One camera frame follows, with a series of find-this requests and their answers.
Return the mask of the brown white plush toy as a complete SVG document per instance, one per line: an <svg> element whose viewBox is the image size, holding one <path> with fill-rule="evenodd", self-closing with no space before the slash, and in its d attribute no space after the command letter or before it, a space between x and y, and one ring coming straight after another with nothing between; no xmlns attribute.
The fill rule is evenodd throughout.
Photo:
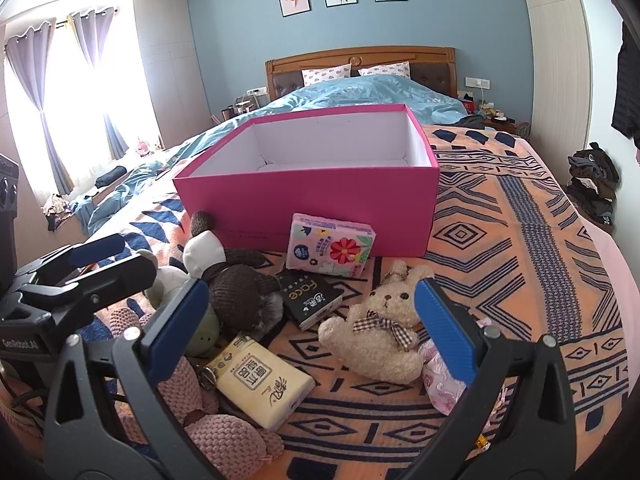
<svg viewBox="0 0 640 480"><path fill-rule="evenodd" d="M210 306L227 332L261 340L284 311L278 278L262 272L267 258L258 250L224 247L206 211L192 214L190 229L183 251L188 274L207 284Z"/></svg>

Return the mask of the pink knitted plush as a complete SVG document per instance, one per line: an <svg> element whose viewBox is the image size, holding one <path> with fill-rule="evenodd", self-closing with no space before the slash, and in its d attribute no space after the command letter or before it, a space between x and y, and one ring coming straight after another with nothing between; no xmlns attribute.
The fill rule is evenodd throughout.
<svg viewBox="0 0 640 480"><path fill-rule="evenodd" d="M283 453L275 432L220 414L216 394L200 386L186 358L157 391L195 446L228 479L250 478Z"/></svg>

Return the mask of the yellow tissue pack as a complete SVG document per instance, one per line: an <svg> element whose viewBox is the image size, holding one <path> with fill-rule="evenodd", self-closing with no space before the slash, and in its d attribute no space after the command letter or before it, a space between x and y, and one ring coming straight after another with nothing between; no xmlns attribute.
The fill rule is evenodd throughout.
<svg viewBox="0 0 640 480"><path fill-rule="evenodd" d="M204 370L219 393L270 431L278 430L316 386L310 375L246 335L236 336Z"/></svg>

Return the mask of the cream plush bunny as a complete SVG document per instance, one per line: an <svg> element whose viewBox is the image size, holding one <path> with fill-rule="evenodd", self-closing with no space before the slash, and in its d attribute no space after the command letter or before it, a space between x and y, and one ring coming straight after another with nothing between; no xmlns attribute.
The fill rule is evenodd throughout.
<svg viewBox="0 0 640 480"><path fill-rule="evenodd" d="M421 376L424 357L418 351L414 293L424 278L432 278L426 264L410 268L392 262L390 272L344 318L332 316L318 328L322 347L353 373L377 382L409 385Z"/></svg>

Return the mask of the floral pink tissue pack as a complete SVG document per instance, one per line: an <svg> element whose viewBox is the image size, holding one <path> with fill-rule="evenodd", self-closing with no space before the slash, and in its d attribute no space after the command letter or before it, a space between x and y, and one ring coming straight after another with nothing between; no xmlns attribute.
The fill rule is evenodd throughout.
<svg viewBox="0 0 640 480"><path fill-rule="evenodd" d="M293 214L285 267L360 278L375 239L368 224Z"/></svg>

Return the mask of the left purple curtain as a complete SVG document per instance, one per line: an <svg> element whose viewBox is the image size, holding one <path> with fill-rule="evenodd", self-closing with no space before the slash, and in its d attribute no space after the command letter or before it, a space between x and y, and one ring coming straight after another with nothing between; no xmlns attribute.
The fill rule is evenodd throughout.
<svg viewBox="0 0 640 480"><path fill-rule="evenodd" d="M44 21L38 28L30 26L21 35L11 36L6 40L4 53L26 96L38 110L56 192L67 195L73 191L73 181L55 148L44 110L48 55L55 25L56 21Z"/></svg>

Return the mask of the purple curtain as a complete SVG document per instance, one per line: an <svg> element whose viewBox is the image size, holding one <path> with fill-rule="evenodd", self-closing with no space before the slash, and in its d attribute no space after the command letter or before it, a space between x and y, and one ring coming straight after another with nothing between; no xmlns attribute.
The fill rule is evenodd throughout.
<svg viewBox="0 0 640 480"><path fill-rule="evenodd" d="M48 55L55 25L56 21L44 21L38 28L30 26L21 35L11 36L6 40L4 53L26 96L38 110L56 192L67 195L73 191L73 181L55 148L44 110Z"/></svg>
<svg viewBox="0 0 640 480"><path fill-rule="evenodd" d="M98 102L104 125L106 143L110 150L111 159L117 160L125 156L129 146L112 122L111 98L103 63L106 38L115 14L116 10L112 6L102 10L90 10L86 13L76 12L67 17L67 23L70 24L82 56L90 67L96 102Z"/></svg>

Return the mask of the right purple curtain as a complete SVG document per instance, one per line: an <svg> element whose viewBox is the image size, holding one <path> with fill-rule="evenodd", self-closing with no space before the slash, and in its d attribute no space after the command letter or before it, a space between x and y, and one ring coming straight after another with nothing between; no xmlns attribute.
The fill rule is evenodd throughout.
<svg viewBox="0 0 640 480"><path fill-rule="evenodd" d="M129 146L112 122L111 98L103 63L106 38L115 14L116 10L112 6L102 10L90 10L86 13L76 12L67 17L67 23L70 24L82 56L90 67L96 102L98 102L104 125L106 143L110 150L111 159L117 160L125 156Z"/></svg>

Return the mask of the pile of dark clothes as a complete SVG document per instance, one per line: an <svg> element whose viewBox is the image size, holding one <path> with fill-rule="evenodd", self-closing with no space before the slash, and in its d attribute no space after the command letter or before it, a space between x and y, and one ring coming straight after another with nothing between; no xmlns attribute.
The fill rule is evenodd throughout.
<svg viewBox="0 0 640 480"><path fill-rule="evenodd" d="M616 190L620 186L611 157L591 142L588 148L567 157L570 180L565 193L578 212L605 232L613 233Z"/></svg>

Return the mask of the pink cardboard box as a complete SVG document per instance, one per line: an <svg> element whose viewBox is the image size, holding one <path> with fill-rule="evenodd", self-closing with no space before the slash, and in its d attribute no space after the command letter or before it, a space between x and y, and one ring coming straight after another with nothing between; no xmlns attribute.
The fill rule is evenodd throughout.
<svg viewBox="0 0 640 480"><path fill-rule="evenodd" d="M439 168L404 104L257 117L174 177L188 214L205 211L227 246L284 252L294 214L365 223L373 255L422 257Z"/></svg>

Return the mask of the left patterned pillow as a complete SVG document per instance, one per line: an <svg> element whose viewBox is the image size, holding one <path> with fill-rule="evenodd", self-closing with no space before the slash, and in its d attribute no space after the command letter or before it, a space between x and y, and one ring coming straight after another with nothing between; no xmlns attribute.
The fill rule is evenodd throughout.
<svg viewBox="0 0 640 480"><path fill-rule="evenodd" d="M344 64L329 68L313 68L312 70L302 70L303 83L305 87L318 84L323 81L334 81L337 79L349 78L352 74L352 66Z"/></svg>

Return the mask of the blue duvet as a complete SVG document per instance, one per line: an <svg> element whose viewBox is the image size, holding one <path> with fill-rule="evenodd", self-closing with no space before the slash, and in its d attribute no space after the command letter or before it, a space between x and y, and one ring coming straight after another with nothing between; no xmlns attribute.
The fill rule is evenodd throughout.
<svg viewBox="0 0 640 480"><path fill-rule="evenodd" d="M453 125L468 114L459 100L424 87L404 76L373 75L312 84L277 98L259 110L236 116L191 136L147 162L136 162L129 176L116 185L114 191L99 202L99 205L91 206L85 198L74 200L75 212L79 214L82 230L87 236L96 234L115 214L135 197L152 188L163 174L179 162L206 150L234 128L252 118L367 104L405 104L422 125Z"/></svg>

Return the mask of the black puffer jacket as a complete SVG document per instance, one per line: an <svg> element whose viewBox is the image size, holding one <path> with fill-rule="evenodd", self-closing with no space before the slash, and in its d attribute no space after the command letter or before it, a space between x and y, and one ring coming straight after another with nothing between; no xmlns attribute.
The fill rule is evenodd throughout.
<svg viewBox="0 0 640 480"><path fill-rule="evenodd" d="M626 26L622 25L622 45L617 60L617 87L612 127L639 147L639 48Z"/></svg>

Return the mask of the right patterned pillow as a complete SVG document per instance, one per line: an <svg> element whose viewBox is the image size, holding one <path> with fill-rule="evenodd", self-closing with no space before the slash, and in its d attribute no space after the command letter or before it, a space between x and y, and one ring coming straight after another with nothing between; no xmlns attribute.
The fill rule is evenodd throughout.
<svg viewBox="0 0 640 480"><path fill-rule="evenodd" d="M392 64L375 65L371 67L363 67L358 70L361 77L375 75L393 75L398 77L411 78L411 70L409 62L399 62Z"/></svg>

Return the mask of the white wall socket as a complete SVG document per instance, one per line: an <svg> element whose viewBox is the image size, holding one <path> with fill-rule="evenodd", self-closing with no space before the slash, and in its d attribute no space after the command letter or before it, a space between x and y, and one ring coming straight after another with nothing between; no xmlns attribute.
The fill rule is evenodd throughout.
<svg viewBox="0 0 640 480"><path fill-rule="evenodd" d="M491 83L489 79L465 77L464 84L468 88L477 88L482 90L489 90L491 88Z"/></svg>

